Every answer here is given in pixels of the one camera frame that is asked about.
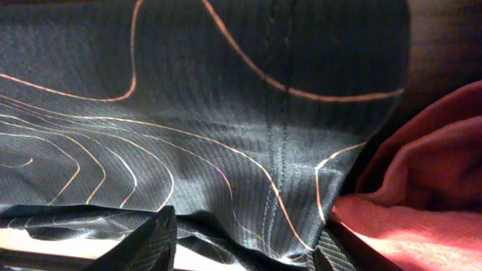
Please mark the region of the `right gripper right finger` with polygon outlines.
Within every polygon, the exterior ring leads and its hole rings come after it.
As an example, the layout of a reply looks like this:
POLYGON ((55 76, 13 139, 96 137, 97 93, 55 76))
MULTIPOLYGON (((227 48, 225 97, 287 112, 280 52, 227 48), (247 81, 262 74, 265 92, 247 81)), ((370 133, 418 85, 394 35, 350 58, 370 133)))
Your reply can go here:
POLYGON ((315 270, 321 271, 358 271, 353 260, 336 238, 324 228, 320 233, 313 254, 315 270))

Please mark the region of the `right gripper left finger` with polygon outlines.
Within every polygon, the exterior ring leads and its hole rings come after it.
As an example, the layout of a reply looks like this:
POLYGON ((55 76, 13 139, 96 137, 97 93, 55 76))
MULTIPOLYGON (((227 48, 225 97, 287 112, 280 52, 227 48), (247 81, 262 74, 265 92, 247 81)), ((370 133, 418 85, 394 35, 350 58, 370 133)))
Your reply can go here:
POLYGON ((175 209, 166 206, 82 271, 173 271, 176 238, 175 209))

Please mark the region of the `red printed t-shirt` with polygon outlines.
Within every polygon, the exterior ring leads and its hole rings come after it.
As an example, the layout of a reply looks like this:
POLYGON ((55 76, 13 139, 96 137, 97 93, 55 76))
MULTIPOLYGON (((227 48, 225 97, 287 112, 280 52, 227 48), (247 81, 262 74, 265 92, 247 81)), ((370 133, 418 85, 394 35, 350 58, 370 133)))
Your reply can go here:
POLYGON ((331 215, 364 270, 481 268, 481 84, 423 109, 378 147, 331 215))

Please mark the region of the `black orange-patterned jersey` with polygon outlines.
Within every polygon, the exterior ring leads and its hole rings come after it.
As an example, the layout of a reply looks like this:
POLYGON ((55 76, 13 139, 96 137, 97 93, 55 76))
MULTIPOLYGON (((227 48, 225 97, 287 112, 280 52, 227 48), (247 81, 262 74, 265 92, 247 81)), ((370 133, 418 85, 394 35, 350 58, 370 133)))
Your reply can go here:
POLYGON ((406 1, 5 1, 1 226, 304 270, 404 91, 406 1))

